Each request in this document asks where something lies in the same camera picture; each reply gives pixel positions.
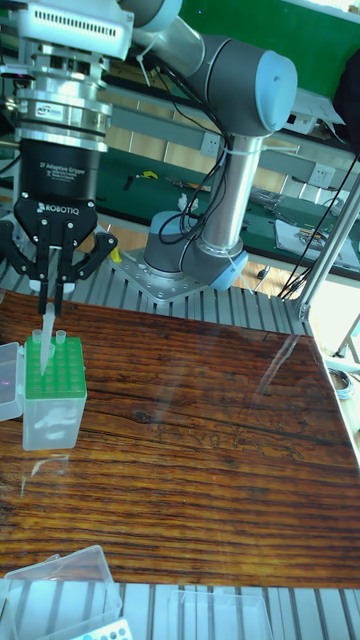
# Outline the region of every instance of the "robotic arm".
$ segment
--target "robotic arm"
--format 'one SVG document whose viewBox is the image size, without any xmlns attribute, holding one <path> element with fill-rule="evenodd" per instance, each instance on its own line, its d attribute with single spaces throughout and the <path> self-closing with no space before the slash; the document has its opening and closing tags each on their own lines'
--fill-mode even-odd
<svg viewBox="0 0 360 640">
<path fill-rule="evenodd" d="M 179 17 L 181 0 L 37 0 L 18 11 L 26 73 L 18 92 L 19 197 L 15 217 L 35 247 L 34 261 L 0 222 L 0 250 L 39 291 L 44 313 L 49 250 L 59 250 L 56 313 L 63 292 L 87 278 L 116 246 L 106 233 L 73 264 L 74 249 L 97 224 L 95 191 L 111 107 L 97 99 L 108 59 L 131 43 L 152 49 L 216 113 L 227 140 L 214 177 L 211 215 L 184 234 L 173 212 L 155 216 L 145 251 L 159 273 L 183 272 L 227 288 L 243 262 L 240 230 L 264 137 L 286 122 L 296 70 L 286 58 L 229 38 L 201 36 Z"/>
</svg>

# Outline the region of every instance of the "wooden tabletop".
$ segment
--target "wooden tabletop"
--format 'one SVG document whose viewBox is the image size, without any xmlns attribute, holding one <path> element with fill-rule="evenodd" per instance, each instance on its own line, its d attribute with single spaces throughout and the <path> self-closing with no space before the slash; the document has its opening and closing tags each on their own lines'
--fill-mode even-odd
<svg viewBox="0 0 360 640">
<path fill-rule="evenodd" d="M 0 343 L 40 321 L 6 293 Z M 102 545 L 117 581 L 360 587 L 359 470 L 309 337 L 65 303 L 75 449 L 0 425 L 0 575 Z"/>
</svg>

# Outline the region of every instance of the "wall outlet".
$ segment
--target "wall outlet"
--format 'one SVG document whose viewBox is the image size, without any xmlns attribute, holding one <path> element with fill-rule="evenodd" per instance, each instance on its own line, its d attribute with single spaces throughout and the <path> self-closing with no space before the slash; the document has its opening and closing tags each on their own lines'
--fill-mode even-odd
<svg viewBox="0 0 360 640">
<path fill-rule="evenodd" d="M 308 184 L 321 189 L 328 189 L 331 180 L 335 175 L 334 167 L 328 167 L 325 164 L 316 163 L 313 172 L 308 180 Z"/>
<path fill-rule="evenodd" d="M 219 139 L 220 136 L 218 136 L 217 133 L 210 133 L 210 131 L 206 131 L 206 133 L 204 133 L 200 153 L 203 156 L 216 158 L 219 151 Z"/>
</svg>

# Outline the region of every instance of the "green wall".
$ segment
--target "green wall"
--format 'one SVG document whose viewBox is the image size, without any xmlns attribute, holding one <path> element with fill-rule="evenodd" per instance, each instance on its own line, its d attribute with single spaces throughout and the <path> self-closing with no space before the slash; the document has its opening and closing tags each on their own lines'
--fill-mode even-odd
<svg viewBox="0 0 360 640">
<path fill-rule="evenodd" d="M 302 89 L 330 98 L 346 60 L 360 48 L 360 24 L 282 0 L 184 0 L 180 15 L 201 33 L 230 36 L 287 56 Z"/>
</svg>

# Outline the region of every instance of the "robotiq logo text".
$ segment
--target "robotiq logo text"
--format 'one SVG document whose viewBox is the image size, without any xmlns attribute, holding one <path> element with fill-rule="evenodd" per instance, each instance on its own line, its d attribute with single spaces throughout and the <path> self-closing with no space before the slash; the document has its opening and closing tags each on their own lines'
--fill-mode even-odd
<svg viewBox="0 0 360 640">
<path fill-rule="evenodd" d="M 51 211 L 51 213 L 71 213 L 73 216 L 78 216 L 80 211 L 76 207 L 61 207 L 58 204 L 44 204 L 38 203 L 37 213 L 44 213 L 44 211 Z"/>
</svg>

